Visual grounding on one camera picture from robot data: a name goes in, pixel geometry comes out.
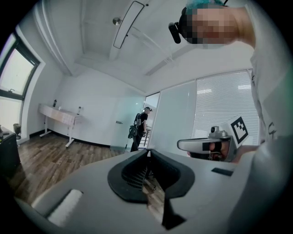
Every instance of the white desk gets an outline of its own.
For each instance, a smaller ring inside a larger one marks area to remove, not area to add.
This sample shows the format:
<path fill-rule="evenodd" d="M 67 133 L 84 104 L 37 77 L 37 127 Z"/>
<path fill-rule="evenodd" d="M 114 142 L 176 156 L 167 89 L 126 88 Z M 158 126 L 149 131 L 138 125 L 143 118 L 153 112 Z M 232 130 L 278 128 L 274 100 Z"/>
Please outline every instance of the white desk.
<path fill-rule="evenodd" d="M 40 137 L 43 137 L 44 135 L 47 135 L 51 132 L 48 131 L 48 117 L 52 118 L 66 125 L 69 125 L 69 142 L 66 144 L 66 147 L 68 147 L 74 141 L 74 139 L 72 138 L 72 129 L 75 124 L 81 122 L 81 116 L 65 110 L 59 111 L 56 107 L 47 106 L 44 104 L 39 104 L 38 111 L 45 115 L 45 133 L 41 134 Z"/>

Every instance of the black cabinet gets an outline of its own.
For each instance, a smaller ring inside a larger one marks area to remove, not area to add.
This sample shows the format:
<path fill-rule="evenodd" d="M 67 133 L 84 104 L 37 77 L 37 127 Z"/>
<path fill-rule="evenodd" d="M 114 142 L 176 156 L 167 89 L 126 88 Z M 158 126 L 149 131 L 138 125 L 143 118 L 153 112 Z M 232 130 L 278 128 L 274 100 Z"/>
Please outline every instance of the black cabinet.
<path fill-rule="evenodd" d="M 8 131 L 9 135 L 0 138 L 0 173 L 6 177 L 12 177 L 20 164 L 16 135 Z"/>

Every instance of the desk leg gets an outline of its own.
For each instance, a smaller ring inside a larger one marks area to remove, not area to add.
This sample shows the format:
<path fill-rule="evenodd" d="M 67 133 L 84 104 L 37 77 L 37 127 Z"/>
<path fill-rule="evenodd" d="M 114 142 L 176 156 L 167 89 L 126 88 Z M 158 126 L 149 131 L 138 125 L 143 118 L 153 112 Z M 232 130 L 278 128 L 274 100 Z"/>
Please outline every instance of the desk leg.
<path fill-rule="evenodd" d="M 70 126 L 69 127 L 69 142 L 66 144 L 67 148 L 74 141 L 74 139 L 72 138 L 72 129 L 73 129 L 73 126 Z"/>
<path fill-rule="evenodd" d="M 45 117 L 45 133 L 41 134 L 40 137 L 49 134 L 51 131 L 48 131 L 48 116 Z"/>

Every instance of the wooden floor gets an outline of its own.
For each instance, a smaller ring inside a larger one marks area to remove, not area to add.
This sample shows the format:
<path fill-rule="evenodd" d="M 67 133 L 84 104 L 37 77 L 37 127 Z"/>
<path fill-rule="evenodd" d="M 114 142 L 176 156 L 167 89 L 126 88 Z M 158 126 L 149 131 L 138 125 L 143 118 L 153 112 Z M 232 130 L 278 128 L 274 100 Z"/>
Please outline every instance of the wooden floor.
<path fill-rule="evenodd" d="M 66 149 L 67 142 L 65 138 L 49 134 L 43 138 L 33 137 L 20 145 L 21 165 L 8 180 L 17 198 L 32 204 L 45 190 L 78 168 L 121 154 L 109 148 L 79 142 L 72 143 Z M 143 192 L 148 198 L 148 209 L 162 223 L 164 191 L 153 176 L 144 181 Z"/>

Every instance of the window blinds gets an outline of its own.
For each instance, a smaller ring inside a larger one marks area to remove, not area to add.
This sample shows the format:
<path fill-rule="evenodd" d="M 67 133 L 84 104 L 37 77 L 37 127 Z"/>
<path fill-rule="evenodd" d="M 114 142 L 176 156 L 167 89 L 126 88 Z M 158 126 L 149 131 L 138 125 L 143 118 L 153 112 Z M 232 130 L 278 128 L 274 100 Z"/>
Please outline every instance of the window blinds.
<path fill-rule="evenodd" d="M 207 137 L 211 127 L 241 114 L 249 133 L 244 144 L 258 145 L 259 119 L 246 71 L 197 79 L 192 138 Z"/>

